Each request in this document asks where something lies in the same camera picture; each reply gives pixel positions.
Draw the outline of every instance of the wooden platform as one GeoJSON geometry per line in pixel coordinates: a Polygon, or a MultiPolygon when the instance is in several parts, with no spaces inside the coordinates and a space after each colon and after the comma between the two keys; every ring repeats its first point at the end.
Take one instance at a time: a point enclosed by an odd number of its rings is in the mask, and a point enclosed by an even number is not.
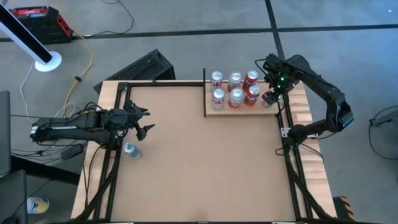
{"type": "Polygon", "coordinates": [[[210,91],[210,83],[206,83],[206,115],[264,115],[264,114],[276,114],[278,113],[278,106],[274,104],[269,107],[264,107],[262,104],[263,99],[261,99],[261,95],[268,91],[268,84],[265,82],[258,82],[257,86],[260,87],[261,93],[260,98],[257,100],[254,106],[246,106],[243,102],[238,108],[231,108],[228,105],[229,101],[229,92],[227,90],[228,81],[225,80],[223,82],[222,89],[225,92],[225,100],[224,100],[224,108],[221,110],[214,110],[211,107],[211,94],[210,91]]]}

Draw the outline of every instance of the concrete floor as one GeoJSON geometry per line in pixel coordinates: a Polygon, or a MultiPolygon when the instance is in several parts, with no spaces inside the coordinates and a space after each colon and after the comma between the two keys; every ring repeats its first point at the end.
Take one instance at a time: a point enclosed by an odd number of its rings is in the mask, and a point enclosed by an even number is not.
{"type": "MultiPolygon", "coordinates": [[[[396,24],[398,21],[395,1],[271,2],[278,27],[396,24]]],[[[130,32],[271,27],[263,0],[123,0],[123,3],[135,18],[130,32]]],[[[129,27],[130,18],[119,4],[107,5],[99,0],[68,0],[62,4],[84,34],[102,30],[120,32],[129,27]]],[[[40,5],[57,8],[53,0],[9,0],[6,4],[8,8],[40,5]]],[[[348,197],[358,221],[395,223],[398,163],[381,159],[371,151],[368,119],[385,107],[398,105],[395,60],[398,30],[286,32],[281,33],[280,38],[285,56],[306,57],[314,71],[346,94],[355,115],[354,123],[346,130],[320,142],[333,196],[348,197]]],[[[93,39],[90,43],[95,49],[93,68],[71,98],[80,107],[98,100],[92,86],[153,49],[159,49],[171,61],[178,79],[199,79],[203,67],[226,73],[246,71],[254,68],[255,59],[276,53],[271,33],[93,39]]],[[[53,116],[63,106],[73,77],[83,71],[90,59],[87,46],[80,40],[47,47],[60,52],[63,63],[50,73],[32,72],[24,88],[31,115],[53,116]]],[[[0,43],[0,90],[11,92],[13,114],[25,113],[19,86],[31,63],[32,59],[16,44],[0,43]]],[[[313,117],[322,119],[324,102],[310,90],[307,95],[313,117]]],[[[395,150],[398,140],[392,135],[393,128],[396,128],[394,123],[374,129],[373,140],[381,154],[398,157],[395,150]]],[[[29,130],[27,119],[12,118],[13,149],[40,149],[29,139],[29,130]]],[[[57,167],[79,172],[82,156],[56,163],[57,167]]],[[[43,181],[29,177],[28,194],[43,181]]],[[[75,186],[50,182],[36,194],[51,200],[50,210],[30,216],[30,222],[67,220],[75,192],[75,186]],[[59,194],[56,188],[61,188],[63,193],[59,194]]]]}

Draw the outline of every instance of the yellow cable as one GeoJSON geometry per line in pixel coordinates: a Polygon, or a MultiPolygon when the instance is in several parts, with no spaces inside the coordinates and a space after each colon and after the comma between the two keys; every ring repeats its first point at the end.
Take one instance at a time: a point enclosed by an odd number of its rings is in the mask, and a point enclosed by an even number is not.
{"type": "MultiPolygon", "coordinates": [[[[55,3],[57,3],[58,7],[61,9],[61,11],[68,17],[70,23],[72,24],[72,27],[74,28],[73,31],[75,32],[75,34],[77,34],[80,38],[82,38],[87,46],[90,48],[90,54],[91,54],[91,58],[90,58],[90,63],[88,64],[88,66],[86,67],[86,69],[79,75],[79,77],[81,78],[83,75],[85,75],[88,70],[91,68],[91,66],[93,65],[93,60],[94,60],[94,49],[91,47],[90,43],[85,39],[85,37],[83,37],[80,34],[80,31],[78,30],[78,27],[75,25],[75,23],[73,22],[72,17],[69,15],[69,13],[63,8],[63,6],[61,5],[59,0],[55,0],[55,3]]],[[[77,80],[75,80],[75,82],[73,83],[72,87],[69,89],[69,93],[67,95],[67,98],[65,99],[65,107],[63,109],[63,117],[66,117],[66,112],[67,112],[67,107],[66,105],[69,102],[69,98],[72,95],[73,90],[76,87],[77,84],[77,80]]]]}

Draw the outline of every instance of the soda can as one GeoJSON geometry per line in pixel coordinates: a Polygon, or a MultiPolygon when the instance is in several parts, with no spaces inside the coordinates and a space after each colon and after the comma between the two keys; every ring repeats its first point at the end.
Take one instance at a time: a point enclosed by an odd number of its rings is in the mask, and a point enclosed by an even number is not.
{"type": "Polygon", "coordinates": [[[258,86],[250,86],[248,95],[244,99],[244,104],[254,106],[260,96],[260,88],[258,86]]]}
{"type": "Polygon", "coordinates": [[[254,70],[248,71],[248,74],[244,77],[243,90],[245,92],[248,92],[250,86],[257,84],[258,79],[259,79],[259,74],[256,71],[254,70]]]}
{"type": "Polygon", "coordinates": [[[214,110],[220,110],[224,107],[225,93],[222,89],[215,89],[211,97],[211,107],[214,110]]]}
{"type": "Polygon", "coordinates": [[[210,78],[210,91],[213,92],[217,88],[221,88],[223,84],[223,74],[221,72],[213,72],[210,78]]]}
{"type": "Polygon", "coordinates": [[[237,108],[243,101],[243,90],[239,87],[234,88],[229,96],[228,105],[231,108],[237,108]]]}
{"type": "Polygon", "coordinates": [[[125,143],[123,150],[126,154],[129,154],[133,159],[141,158],[141,151],[137,146],[131,142],[125,143]]]}
{"type": "Polygon", "coordinates": [[[240,72],[233,72],[229,76],[228,91],[230,92],[233,88],[240,87],[242,82],[242,74],[240,72]]]}

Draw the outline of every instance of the metal bracket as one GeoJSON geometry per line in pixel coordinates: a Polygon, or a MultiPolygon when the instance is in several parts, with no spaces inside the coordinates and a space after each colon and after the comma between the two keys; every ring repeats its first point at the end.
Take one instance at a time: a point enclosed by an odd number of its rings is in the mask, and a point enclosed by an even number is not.
{"type": "MultiPolygon", "coordinates": [[[[290,128],[281,128],[280,129],[280,135],[282,136],[282,138],[287,138],[287,133],[289,132],[289,130],[290,130],[290,128]]],[[[317,139],[318,134],[311,134],[311,135],[307,136],[307,138],[317,139]]]]}

